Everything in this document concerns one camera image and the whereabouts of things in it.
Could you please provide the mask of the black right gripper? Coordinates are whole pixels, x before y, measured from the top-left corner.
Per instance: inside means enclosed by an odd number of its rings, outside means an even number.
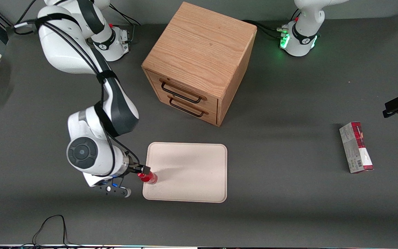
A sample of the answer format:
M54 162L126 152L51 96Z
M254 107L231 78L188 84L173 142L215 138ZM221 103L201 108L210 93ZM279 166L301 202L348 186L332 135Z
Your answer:
M134 161L129 161L126 169L126 174L144 174L149 175L151 173L151 168L146 165L141 165Z

